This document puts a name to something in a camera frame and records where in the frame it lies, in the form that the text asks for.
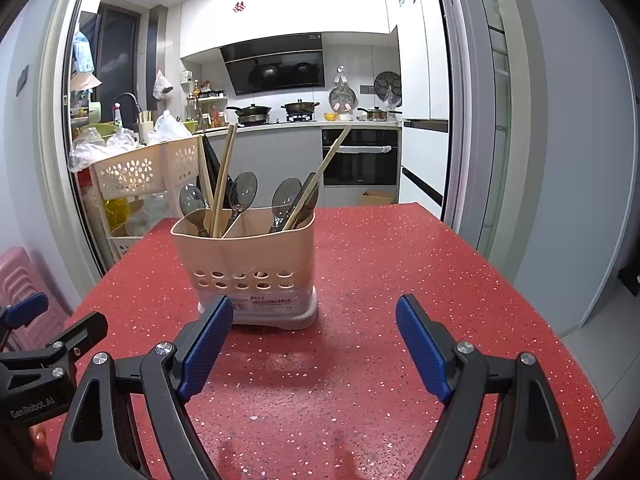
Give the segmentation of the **dark brown spoon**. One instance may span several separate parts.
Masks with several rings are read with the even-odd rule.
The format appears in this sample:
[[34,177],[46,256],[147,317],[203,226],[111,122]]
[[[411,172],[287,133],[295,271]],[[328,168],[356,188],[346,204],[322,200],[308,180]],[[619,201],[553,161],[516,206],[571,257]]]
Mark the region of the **dark brown spoon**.
[[304,201],[302,209],[299,211],[297,217],[295,218],[295,221],[292,224],[293,229],[297,229],[312,215],[312,213],[314,212],[314,207],[316,206],[318,197],[319,197],[319,183],[316,183],[312,188],[311,193]]

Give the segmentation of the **pink plastic stool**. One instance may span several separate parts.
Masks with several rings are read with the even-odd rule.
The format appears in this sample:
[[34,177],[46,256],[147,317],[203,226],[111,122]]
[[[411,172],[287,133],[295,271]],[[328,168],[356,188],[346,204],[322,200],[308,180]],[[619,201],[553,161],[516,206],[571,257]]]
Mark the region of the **pink plastic stool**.
[[67,312],[48,289],[26,250],[23,247],[11,247],[1,255],[2,307],[17,304],[37,292],[47,296],[48,310],[26,327],[14,330],[9,336],[11,350],[42,348],[62,332],[68,318]]

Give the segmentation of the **beige utensil holder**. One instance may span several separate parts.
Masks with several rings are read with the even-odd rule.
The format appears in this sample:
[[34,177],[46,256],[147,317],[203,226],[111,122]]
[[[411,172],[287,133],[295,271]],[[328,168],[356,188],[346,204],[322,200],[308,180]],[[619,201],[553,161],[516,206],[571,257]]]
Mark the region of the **beige utensil holder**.
[[221,295],[232,301],[233,323],[304,330],[316,322],[314,220],[269,231],[269,208],[243,212],[221,238],[200,237],[188,218],[170,230],[186,269],[198,310]]

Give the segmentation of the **beige perforated storage rack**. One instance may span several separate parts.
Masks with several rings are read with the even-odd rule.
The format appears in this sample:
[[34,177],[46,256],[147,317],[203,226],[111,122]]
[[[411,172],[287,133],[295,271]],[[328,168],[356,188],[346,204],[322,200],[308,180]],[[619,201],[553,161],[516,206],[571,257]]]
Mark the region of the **beige perforated storage rack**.
[[139,205],[138,200],[148,195],[165,193],[171,218],[180,217],[180,188],[194,183],[200,174],[199,146],[200,137],[189,136],[137,148],[89,166],[91,181],[96,189],[99,218],[115,262],[126,255],[142,239],[142,235],[129,235],[124,222],[112,229],[108,223],[105,202],[133,198],[134,207]]

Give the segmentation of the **dark spoon in holder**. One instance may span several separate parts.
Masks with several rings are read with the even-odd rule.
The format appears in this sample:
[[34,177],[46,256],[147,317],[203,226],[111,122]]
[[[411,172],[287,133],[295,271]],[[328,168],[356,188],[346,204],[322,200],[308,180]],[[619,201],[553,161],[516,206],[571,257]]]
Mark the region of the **dark spoon in holder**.
[[239,216],[254,202],[258,190],[258,181],[253,171],[244,171],[233,181],[229,195],[231,214],[224,229],[227,233]]

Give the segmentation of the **cardboard box on floor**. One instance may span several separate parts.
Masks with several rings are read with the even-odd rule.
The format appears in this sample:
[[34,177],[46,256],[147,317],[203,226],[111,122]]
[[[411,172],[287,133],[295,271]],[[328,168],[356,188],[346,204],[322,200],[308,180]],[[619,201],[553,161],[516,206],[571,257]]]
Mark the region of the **cardboard box on floor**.
[[396,194],[385,190],[367,190],[360,196],[361,206],[385,206],[396,203]]

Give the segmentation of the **dark spoon right compartment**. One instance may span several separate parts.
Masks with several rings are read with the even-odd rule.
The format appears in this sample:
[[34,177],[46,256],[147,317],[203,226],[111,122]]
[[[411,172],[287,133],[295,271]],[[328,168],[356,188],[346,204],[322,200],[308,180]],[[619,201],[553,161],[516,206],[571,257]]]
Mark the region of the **dark spoon right compartment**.
[[273,220],[269,230],[270,233],[280,231],[288,208],[290,208],[301,189],[302,184],[297,178],[286,178],[278,185],[271,200]]

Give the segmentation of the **wooden chopstick in holder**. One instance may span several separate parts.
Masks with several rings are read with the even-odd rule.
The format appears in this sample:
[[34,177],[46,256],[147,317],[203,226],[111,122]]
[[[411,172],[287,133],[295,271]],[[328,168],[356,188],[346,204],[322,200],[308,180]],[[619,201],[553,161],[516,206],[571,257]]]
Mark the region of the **wooden chopstick in holder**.
[[212,234],[213,238],[217,238],[219,235],[219,223],[222,205],[224,204],[224,196],[226,195],[228,170],[230,166],[233,144],[237,132],[238,126],[230,125],[228,133],[226,135],[226,143],[224,144],[224,157],[222,158],[222,162],[220,164],[220,170],[218,172],[218,179],[216,182],[216,193],[213,206],[213,224],[212,230],[210,231],[210,234]]

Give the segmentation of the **black built-in oven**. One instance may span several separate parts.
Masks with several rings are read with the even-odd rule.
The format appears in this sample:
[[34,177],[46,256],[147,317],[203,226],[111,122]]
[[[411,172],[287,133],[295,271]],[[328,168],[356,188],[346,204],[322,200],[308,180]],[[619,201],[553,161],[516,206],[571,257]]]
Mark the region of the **black built-in oven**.
[[352,128],[323,173],[329,186],[395,186],[397,129]]

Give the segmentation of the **long chopstick right compartment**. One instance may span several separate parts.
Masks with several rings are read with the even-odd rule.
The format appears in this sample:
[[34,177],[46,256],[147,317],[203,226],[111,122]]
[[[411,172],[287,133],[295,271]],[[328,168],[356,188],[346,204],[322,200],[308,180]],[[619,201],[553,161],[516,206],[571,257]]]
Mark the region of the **long chopstick right compartment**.
[[329,163],[337,153],[338,149],[342,146],[344,140],[348,137],[350,130],[352,130],[351,125],[347,125],[343,129],[341,134],[337,137],[337,139],[331,145],[330,150],[328,151],[328,154],[326,154],[326,156],[324,156],[324,159],[322,159],[320,166],[312,176],[311,180],[303,186],[302,195],[299,198],[296,198],[296,200],[294,200],[293,208],[290,209],[288,213],[285,215],[285,224],[282,228],[283,231],[292,230],[294,228],[294,224],[297,222],[297,217],[302,212],[302,209],[304,208],[306,201],[314,192],[314,188],[319,183],[320,178],[324,173],[324,170],[326,170],[326,167],[329,166]]

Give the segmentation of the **black wok on stove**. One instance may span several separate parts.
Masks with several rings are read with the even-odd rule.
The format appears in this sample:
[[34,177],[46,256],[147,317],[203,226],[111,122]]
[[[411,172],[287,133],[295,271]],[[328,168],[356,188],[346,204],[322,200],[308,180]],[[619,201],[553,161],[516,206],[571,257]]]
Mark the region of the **black wok on stove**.
[[227,106],[226,110],[235,112],[238,124],[241,126],[261,126],[268,122],[271,108],[252,104],[246,107]]

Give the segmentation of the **black pot on stove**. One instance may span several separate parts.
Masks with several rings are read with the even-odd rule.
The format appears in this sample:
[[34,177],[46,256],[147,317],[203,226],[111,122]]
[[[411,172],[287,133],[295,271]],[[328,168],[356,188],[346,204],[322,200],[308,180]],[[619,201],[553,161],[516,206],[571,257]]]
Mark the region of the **black pot on stove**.
[[319,102],[298,99],[296,102],[282,105],[282,108],[285,110],[287,122],[311,122],[319,105]]

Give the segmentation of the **black range hood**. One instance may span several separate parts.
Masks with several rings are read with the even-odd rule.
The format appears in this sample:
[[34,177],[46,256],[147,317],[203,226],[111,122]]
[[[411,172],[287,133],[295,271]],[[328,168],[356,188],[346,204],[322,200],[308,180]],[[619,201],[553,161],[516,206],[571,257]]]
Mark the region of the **black range hood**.
[[237,96],[326,85],[320,32],[247,40],[220,52]]

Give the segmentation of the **white refrigerator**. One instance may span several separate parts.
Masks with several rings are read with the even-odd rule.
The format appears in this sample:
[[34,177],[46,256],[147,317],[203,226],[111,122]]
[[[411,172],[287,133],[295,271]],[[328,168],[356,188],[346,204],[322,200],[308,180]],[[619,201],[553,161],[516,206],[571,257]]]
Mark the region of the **white refrigerator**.
[[445,207],[450,85],[446,23],[440,0],[386,0],[397,30],[401,78],[399,200],[436,218]]

